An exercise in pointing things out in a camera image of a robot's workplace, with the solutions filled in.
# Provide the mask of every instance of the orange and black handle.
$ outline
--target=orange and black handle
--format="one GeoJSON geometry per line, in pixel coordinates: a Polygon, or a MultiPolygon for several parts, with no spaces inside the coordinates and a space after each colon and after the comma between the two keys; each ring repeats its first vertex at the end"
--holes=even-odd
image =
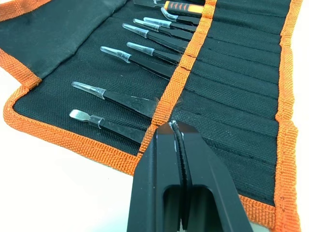
{"type": "Polygon", "coordinates": [[[174,1],[166,1],[164,8],[171,14],[201,18],[204,6],[174,2],[174,1]]]}

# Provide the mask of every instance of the white background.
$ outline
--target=white background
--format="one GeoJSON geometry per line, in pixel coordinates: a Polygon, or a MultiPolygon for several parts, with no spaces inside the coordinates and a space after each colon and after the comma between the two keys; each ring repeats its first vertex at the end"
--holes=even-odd
{"type": "MultiPolygon", "coordinates": [[[[309,1],[304,0],[292,44],[293,121],[299,129],[296,187],[303,232],[309,232],[308,22],[309,1]]],[[[0,68],[0,108],[19,86],[0,68]]],[[[124,232],[132,180],[0,120],[0,232],[124,232]]]]}

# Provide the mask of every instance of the orange trim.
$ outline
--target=orange trim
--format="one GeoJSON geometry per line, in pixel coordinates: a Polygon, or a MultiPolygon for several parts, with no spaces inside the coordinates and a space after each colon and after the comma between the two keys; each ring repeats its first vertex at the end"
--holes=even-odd
{"type": "Polygon", "coordinates": [[[51,0],[12,0],[0,4],[0,22],[33,11],[49,1],[51,0]]]}
{"type": "MultiPolygon", "coordinates": [[[[168,121],[174,105],[184,88],[185,82],[196,60],[207,32],[211,26],[216,0],[205,4],[203,16],[197,32],[182,57],[166,91],[164,92],[152,123],[147,130],[138,157],[122,152],[116,148],[74,134],[72,132],[35,121],[19,115],[13,110],[15,102],[35,87],[41,79],[35,76],[18,60],[0,50],[0,66],[19,80],[20,87],[7,101],[3,116],[8,125],[13,128],[44,139],[48,142],[63,146],[89,159],[111,166],[127,174],[133,175],[135,167],[148,146],[155,129],[168,121]]],[[[297,129],[291,122],[294,103],[292,88],[292,51],[291,36],[300,9],[301,0],[292,0],[287,15],[281,39],[281,63],[279,79],[279,106],[276,120],[279,122],[278,162],[276,169],[275,205],[276,208],[247,197],[240,196],[244,209],[253,222],[276,232],[300,231],[299,218],[296,209],[295,192],[295,141],[297,129]]]]}
{"type": "MultiPolygon", "coordinates": [[[[148,147],[155,130],[162,124],[168,122],[171,112],[180,97],[184,85],[188,79],[193,64],[204,44],[209,28],[211,27],[212,16],[215,10],[216,0],[208,0],[205,3],[201,21],[189,43],[179,66],[172,76],[163,96],[157,106],[153,120],[148,128],[140,147],[138,157],[141,158],[148,147]]],[[[240,196],[245,211],[252,222],[268,228],[275,225],[275,207],[240,196]]]]}
{"type": "Polygon", "coordinates": [[[276,232],[299,232],[300,221],[296,205],[295,146],[297,128],[293,115],[293,54],[291,38],[302,0],[292,0],[281,32],[281,61],[279,67],[279,99],[276,120],[279,123],[277,138],[277,167],[275,182],[276,232]]]}
{"type": "Polygon", "coordinates": [[[25,65],[0,49],[0,66],[28,89],[37,86],[42,80],[25,65]]]}
{"type": "Polygon", "coordinates": [[[81,135],[42,123],[16,113],[16,101],[26,95],[29,89],[21,86],[6,102],[3,110],[4,120],[11,127],[41,138],[45,141],[70,149],[86,158],[111,166],[124,173],[133,175],[138,158],[114,147],[81,135]]]}

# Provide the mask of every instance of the clamp jaw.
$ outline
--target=clamp jaw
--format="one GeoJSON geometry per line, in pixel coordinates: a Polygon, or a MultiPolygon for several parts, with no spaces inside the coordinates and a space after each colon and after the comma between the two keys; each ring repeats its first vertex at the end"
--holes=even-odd
{"type": "Polygon", "coordinates": [[[159,127],[138,163],[127,232],[252,232],[232,177],[198,131],[159,127]]]}

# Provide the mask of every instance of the tweezer tip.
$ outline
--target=tweezer tip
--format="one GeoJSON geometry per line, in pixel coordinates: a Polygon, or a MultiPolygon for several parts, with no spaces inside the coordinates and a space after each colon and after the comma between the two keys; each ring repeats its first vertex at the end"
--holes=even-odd
{"type": "Polygon", "coordinates": [[[89,114],[87,114],[83,111],[80,111],[80,110],[72,110],[71,113],[70,113],[70,117],[74,118],[78,121],[81,121],[81,122],[88,122],[89,119],[90,119],[89,114]]]}

